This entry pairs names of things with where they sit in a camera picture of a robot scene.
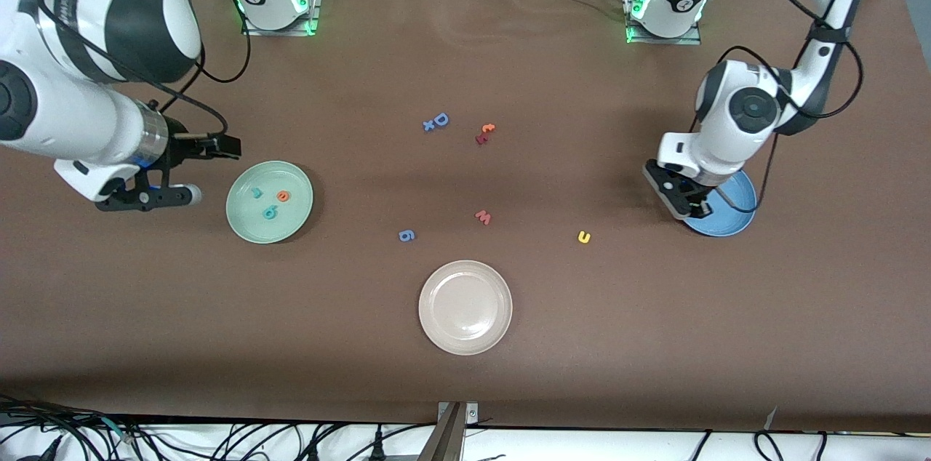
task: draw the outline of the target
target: green led light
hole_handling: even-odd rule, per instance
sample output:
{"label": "green led light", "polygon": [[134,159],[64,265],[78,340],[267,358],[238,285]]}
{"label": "green led light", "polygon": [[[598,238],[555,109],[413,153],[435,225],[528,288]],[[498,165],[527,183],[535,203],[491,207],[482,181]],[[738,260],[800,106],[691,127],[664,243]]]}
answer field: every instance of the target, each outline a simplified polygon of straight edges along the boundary
{"label": "green led light", "polygon": [[239,11],[242,14],[246,13],[246,9],[242,6],[242,1],[236,0],[236,6],[239,7]]}
{"label": "green led light", "polygon": [[292,0],[292,4],[294,4],[294,10],[298,12],[303,12],[307,8],[307,0]]}

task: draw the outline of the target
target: red object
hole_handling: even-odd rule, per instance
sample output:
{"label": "red object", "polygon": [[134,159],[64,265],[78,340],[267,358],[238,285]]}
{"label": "red object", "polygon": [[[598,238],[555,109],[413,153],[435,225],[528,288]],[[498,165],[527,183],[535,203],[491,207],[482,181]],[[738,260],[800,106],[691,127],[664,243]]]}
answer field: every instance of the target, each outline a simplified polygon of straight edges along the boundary
{"label": "red object", "polygon": [[476,212],[475,217],[476,219],[480,220],[480,222],[482,222],[482,225],[488,225],[488,223],[492,222],[492,215],[490,215],[488,212],[485,212],[485,210]]}

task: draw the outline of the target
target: brown table surface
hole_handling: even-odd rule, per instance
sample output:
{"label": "brown table surface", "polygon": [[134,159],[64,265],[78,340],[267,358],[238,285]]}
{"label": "brown table surface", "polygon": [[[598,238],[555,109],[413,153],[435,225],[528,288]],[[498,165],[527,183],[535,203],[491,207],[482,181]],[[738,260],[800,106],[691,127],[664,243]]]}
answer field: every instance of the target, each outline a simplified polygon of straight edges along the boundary
{"label": "brown table surface", "polygon": [[[245,44],[229,0],[194,1],[228,76]],[[254,38],[242,80],[191,89],[244,151],[176,170],[199,206],[105,215],[50,160],[0,151],[0,388],[213,417],[429,421],[473,399],[499,425],[749,429],[778,406],[777,428],[927,430],[931,78],[904,0],[863,0],[861,96],[782,140],[746,232],[695,235],[641,176],[726,47],[791,66],[807,27],[785,0],[714,0],[701,47],[665,47],[627,44],[614,0],[325,0],[316,37]],[[833,103],[854,80],[845,59]],[[259,246],[224,201],[270,159],[303,167],[316,201]],[[459,259],[514,299],[476,357],[417,318]]]}

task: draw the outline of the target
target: metal mounting plate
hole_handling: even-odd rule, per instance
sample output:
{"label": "metal mounting plate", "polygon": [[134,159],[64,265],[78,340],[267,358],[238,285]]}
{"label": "metal mounting plate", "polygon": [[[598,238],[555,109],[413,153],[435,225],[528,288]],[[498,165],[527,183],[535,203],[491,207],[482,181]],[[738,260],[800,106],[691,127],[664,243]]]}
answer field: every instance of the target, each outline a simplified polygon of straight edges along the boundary
{"label": "metal mounting plate", "polygon": [[626,22],[626,36],[628,43],[651,43],[651,44],[701,44],[701,33],[698,30],[698,23],[679,37],[659,37],[649,33],[639,21],[635,20],[633,13],[634,1],[624,0],[624,20]]}
{"label": "metal mounting plate", "polygon": [[320,20],[320,4],[323,0],[307,0],[307,11],[300,15],[294,23],[277,31],[267,31],[257,28],[246,20],[246,32],[250,36],[288,36],[304,37],[315,36],[317,23]]}
{"label": "metal mounting plate", "polygon": [[[442,402],[439,404],[439,411],[436,412],[436,420],[439,420],[440,417],[443,417],[443,412],[448,407],[448,402]],[[479,402],[478,401],[469,401],[465,404],[465,423],[467,425],[475,425],[479,421]]]}

